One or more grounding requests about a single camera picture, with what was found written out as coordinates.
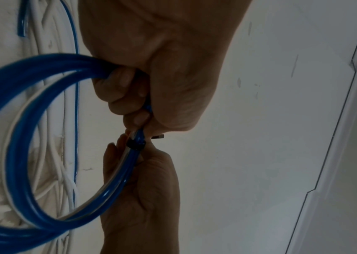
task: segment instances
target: skin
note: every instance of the skin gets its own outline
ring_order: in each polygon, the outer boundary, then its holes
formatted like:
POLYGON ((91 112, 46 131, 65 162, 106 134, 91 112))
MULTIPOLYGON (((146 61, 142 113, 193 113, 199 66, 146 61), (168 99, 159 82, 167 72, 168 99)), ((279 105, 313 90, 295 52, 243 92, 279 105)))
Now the skin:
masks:
POLYGON ((193 128, 208 106, 251 0, 79 0, 83 41, 122 67, 98 97, 147 137, 193 128), (150 96, 153 115, 141 109, 150 96))
MULTIPOLYGON (((125 149, 127 134, 108 145, 103 158, 105 182, 125 149)), ((100 218, 105 235, 102 254, 178 254, 180 190, 170 156, 147 141, 132 177, 100 218)))

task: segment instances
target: cable bundle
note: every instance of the cable bundle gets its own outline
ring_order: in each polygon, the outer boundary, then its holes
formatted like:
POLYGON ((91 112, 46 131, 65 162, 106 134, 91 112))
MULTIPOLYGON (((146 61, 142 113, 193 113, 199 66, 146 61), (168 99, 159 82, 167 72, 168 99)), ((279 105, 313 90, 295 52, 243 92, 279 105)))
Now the cable bundle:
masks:
MULTIPOLYGON (((35 10, 37 7, 35 5, 37 3, 36 1, 37 0, 33 0, 31 3, 32 10, 35 10)), ((52 0, 49 3, 43 15, 43 21, 45 17, 49 15, 48 11, 54 10, 51 9, 54 8, 54 5, 52 6, 54 2, 55 1, 52 0)), ((21 28, 26 25, 24 21, 26 15, 23 13, 27 10, 27 8, 24 7, 26 3, 27 1, 22 3, 20 12, 19 24, 22 24, 22 27, 19 26, 20 29, 18 29, 20 35, 24 35, 24 29, 21 30, 21 28)), ((75 50, 78 51, 76 31, 74 30, 72 17, 65 3, 61 3, 71 22, 75 50)), ((33 22, 37 23, 38 19, 35 21, 35 15, 36 14, 32 13, 33 22)), ((38 53, 43 54, 40 52, 43 50, 43 47, 40 46, 40 32, 34 31, 34 33, 38 44, 38 53)), ((67 236, 68 232, 91 222, 101 215, 110 207, 121 192, 131 175, 132 169, 139 156, 140 148, 143 147, 145 143, 142 130, 131 135, 131 145, 129 146, 132 147, 132 149, 129 147, 126 148, 113 177, 94 197, 78 208, 76 208, 76 179, 69 176, 61 158, 57 152, 53 152, 54 144, 52 144, 51 141, 52 137, 49 138, 49 135, 47 135, 47 138, 43 137, 47 131, 46 118, 44 117, 46 115, 46 109, 58 95, 81 80, 90 78, 105 79, 116 67, 116 65, 88 56, 77 54, 46 54, 24 59, 0 69, 0 110, 27 88, 35 87, 36 90, 34 95, 26 101, 11 123, 2 148, 0 173, 8 204, 0 205, 2 209, 0 212, 15 211, 27 226, 19 228, 0 226, 0 253, 18 253, 35 248, 49 241, 52 241, 51 243, 54 246, 56 242, 60 244, 62 237, 64 237, 64 239, 67 237, 72 238, 71 234, 67 236), (58 81, 50 83, 48 78, 57 74, 63 74, 64 76, 58 81), (39 189, 37 189, 37 179, 38 176, 40 177, 40 168, 43 166, 41 162, 41 160, 43 160, 43 153, 39 153, 32 184, 28 176, 29 146, 36 129, 39 129, 41 133, 41 151, 44 149, 45 154, 46 147, 43 148, 43 143, 48 143, 50 146, 51 157, 57 175, 56 180, 49 181, 39 189), (42 210, 37 200, 43 197, 50 189, 57 186, 62 186, 59 192, 61 196, 64 195, 67 197, 63 200, 68 200, 70 213, 60 213, 59 218, 53 218, 42 210)), ((71 241, 68 242, 68 247, 64 248, 63 252, 67 253, 70 250, 70 243, 71 241)), ((49 247, 49 252, 52 252, 53 249, 53 247, 49 247)))

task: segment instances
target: fingernail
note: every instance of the fingernail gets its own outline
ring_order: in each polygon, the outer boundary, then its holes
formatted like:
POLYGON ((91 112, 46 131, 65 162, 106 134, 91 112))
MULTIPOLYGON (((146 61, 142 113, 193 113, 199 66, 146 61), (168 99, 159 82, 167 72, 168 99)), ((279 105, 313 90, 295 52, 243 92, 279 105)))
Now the fingernail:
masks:
POLYGON ((142 126, 145 124, 146 120, 148 120, 150 114, 149 112, 143 111, 140 112, 135 118, 134 118, 134 124, 137 126, 142 126))
POLYGON ((138 95, 140 97, 146 97, 148 95, 148 88, 145 85, 142 85, 138 89, 138 95))
POLYGON ((126 69, 121 73, 120 76, 120 86, 121 87, 128 87, 131 84, 133 75, 130 69, 126 69))

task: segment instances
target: human hand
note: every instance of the human hand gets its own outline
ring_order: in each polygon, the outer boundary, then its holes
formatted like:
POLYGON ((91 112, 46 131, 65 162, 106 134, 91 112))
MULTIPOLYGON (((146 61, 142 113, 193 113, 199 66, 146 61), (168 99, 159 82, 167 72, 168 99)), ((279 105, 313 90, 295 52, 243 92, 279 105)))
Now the human hand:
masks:
POLYGON ((146 122, 146 137, 193 128, 250 2, 79 0, 85 45, 93 56, 124 66, 94 83, 97 95, 124 115, 128 129, 146 122), (152 116, 141 110, 148 93, 152 116))
MULTIPOLYGON (((104 181, 112 176, 127 134, 109 144, 103 158, 104 181)), ((102 253, 178 254, 180 190, 168 154, 148 141, 130 180, 100 217, 105 235, 102 253)))

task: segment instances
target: hand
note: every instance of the hand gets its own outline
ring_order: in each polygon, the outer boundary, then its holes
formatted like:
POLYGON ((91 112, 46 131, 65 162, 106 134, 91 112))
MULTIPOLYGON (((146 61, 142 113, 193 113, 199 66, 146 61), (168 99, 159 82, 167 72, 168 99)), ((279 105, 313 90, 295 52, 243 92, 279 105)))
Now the hand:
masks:
MULTIPOLYGON (((104 181, 113 174, 125 144, 109 144, 103 158, 104 181)), ((168 154, 148 141, 133 174, 115 203, 100 218, 105 235, 102 253, 178 254, 180 190, 168 154)))
POLYGON ((146 137, 193 128, 250 2, 79 0, 85 45, 93 56, 124 66, 95 82, 97 95, 124 115, 128 129, 146 122, 146 137), (140 109, 148 93, 153 116, 140 109))

